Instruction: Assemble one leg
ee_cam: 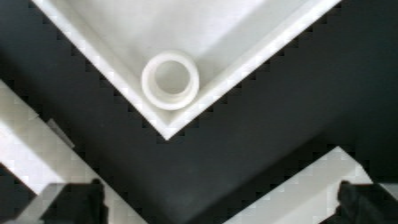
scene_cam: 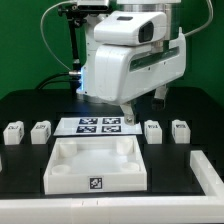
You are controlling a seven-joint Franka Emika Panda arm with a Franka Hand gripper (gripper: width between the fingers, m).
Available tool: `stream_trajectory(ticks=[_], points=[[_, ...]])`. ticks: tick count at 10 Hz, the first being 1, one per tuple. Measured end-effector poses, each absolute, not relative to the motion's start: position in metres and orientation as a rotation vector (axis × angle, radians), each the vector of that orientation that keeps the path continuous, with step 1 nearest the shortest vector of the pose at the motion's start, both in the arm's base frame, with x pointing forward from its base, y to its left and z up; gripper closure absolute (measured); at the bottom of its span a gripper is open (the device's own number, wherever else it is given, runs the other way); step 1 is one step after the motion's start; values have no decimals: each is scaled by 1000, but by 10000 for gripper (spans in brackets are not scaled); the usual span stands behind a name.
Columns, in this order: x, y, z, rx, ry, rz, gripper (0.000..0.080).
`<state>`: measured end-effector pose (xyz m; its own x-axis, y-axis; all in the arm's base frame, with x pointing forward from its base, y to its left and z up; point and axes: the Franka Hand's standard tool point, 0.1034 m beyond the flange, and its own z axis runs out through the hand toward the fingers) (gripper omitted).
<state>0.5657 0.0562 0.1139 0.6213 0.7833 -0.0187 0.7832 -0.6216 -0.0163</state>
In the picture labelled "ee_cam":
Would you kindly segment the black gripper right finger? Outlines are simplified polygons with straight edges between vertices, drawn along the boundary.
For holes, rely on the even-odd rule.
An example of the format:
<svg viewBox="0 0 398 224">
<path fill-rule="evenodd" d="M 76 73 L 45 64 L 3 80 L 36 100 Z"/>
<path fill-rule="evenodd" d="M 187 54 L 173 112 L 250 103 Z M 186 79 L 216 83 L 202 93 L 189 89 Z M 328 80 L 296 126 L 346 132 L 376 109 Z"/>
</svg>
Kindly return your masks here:
<svg viewBox="0 0 398 224">
<path fill-rule="evenodd" d="M 398 224 L 398 198 L 379 184 L 339 183 L 337 207 L 319 224 Z"/>
</svg>

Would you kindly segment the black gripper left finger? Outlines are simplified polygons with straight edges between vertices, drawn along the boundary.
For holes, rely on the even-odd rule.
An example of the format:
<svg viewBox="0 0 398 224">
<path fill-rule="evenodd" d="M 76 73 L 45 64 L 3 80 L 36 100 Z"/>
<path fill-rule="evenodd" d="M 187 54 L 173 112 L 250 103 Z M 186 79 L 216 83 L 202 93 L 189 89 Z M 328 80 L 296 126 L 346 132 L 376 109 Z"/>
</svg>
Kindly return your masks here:
<svg viewBox="0 0 398 224">
<path fill-rule="evenodd" d="M 97 179 L 63 186 L 40 221 L 44 224 L 108 224 L 104 186 Z"/>
</svg>

